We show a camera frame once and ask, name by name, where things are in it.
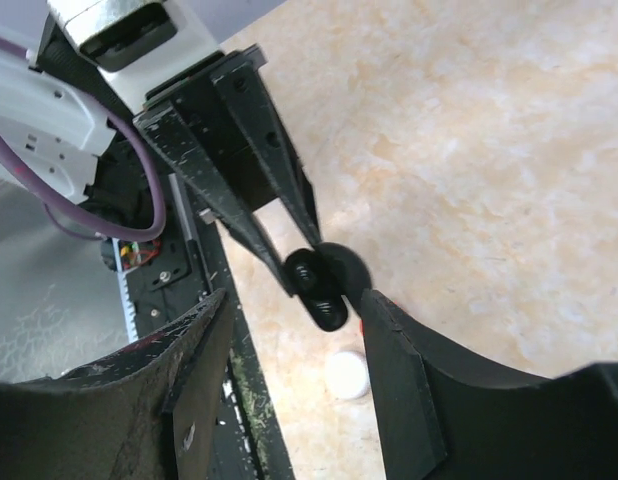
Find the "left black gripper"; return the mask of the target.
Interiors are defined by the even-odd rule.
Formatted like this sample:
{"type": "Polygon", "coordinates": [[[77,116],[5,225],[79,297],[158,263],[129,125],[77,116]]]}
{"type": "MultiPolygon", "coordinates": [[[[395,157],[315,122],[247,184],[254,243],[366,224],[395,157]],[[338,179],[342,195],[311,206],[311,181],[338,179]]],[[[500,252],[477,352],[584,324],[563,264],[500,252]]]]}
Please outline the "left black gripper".
{"type": "Polygon", "coordinates": [[[322,236],[313,187],[259,72],[265,63],[258,45],[217,51],[150,92],[134,125],[292,296],[252,212],[280,199],[308,244],[322,236]]]}

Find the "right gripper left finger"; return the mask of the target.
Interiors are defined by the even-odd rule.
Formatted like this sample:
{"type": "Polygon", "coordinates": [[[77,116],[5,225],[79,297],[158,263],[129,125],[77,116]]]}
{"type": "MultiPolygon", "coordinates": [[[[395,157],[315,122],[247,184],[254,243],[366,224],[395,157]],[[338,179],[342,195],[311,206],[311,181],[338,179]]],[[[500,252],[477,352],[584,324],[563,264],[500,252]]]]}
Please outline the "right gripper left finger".
{"type": "Polygon", "coordinates": [[[0,382],[0,479],[166,479],[154,413],[169,378],[128,345],[57,379],[0,382]]]}

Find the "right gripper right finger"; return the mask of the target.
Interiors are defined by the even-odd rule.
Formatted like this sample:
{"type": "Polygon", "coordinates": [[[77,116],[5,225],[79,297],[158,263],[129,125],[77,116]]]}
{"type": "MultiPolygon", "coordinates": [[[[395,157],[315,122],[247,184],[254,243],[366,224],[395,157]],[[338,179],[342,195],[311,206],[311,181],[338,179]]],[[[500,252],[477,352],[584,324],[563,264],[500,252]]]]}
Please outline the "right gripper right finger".
{"type": "Polygon", "coordinates": [[[490,360],[378,291],[361,317],[390,479],[618,479],[618,362],[555,379],[490,360]]]}

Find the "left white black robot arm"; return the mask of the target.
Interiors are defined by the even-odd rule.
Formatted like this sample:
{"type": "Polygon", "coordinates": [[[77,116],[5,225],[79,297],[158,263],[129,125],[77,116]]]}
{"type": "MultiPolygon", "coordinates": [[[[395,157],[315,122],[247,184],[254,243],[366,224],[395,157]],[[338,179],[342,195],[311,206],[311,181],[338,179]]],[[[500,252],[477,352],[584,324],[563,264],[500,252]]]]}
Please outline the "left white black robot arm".
{"type": "Polygon", "coordinates": [[[0,39],[0,166],[8,180],[98,236],[150,242],[167,222],[156,168],[163,162],[288,293],[298,294],[289,260],[255,213],[279,199],[310,244],[321,235],[312,186],[260,76],[261,49],[216,51],[154,88],[139,114],[121,117],[121,101],[66,47],[53,28],[34,70],[24,49],[0,39]],[[109,222],[60,190],[65,160],[97,162],[117,140],[132,149],[149,191],[154,216],[141,229],[109,222]]]}

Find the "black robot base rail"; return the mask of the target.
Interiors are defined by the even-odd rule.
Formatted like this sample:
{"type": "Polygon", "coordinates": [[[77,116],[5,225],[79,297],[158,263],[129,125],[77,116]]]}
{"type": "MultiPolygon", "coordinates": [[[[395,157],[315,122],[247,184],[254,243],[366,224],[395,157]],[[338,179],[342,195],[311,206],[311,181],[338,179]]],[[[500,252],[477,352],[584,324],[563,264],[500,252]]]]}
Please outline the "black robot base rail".
{"type": "Polygon", "coordinates": [[[154,418],[166,479],[291,479],[293,467],[218,229],[194,218],[183,181],[162,179],[167,226],[124,259],[139,339],[170,378],[154,418]]]}

